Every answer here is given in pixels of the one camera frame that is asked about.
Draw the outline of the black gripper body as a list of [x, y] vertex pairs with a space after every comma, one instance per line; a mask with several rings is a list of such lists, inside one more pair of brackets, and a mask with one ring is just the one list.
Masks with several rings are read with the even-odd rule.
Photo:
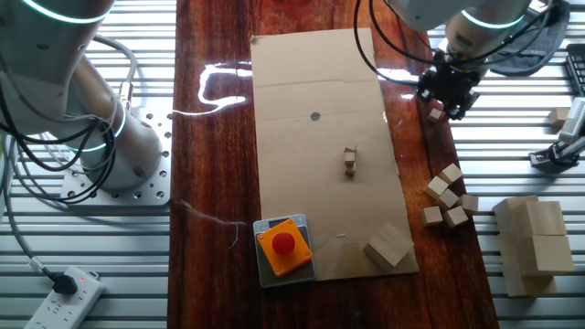
[[418, 86], [425, 86], [432, 94], [432, 98], [440, 101], [446, 108], [447, 103], [465, 97], [479, 98], [479, 94], [472, 91], [481, 80], [481, 73], [477, 70], [460, 70], [448, 64], [430, 66], [425, 69], [419, 78]]

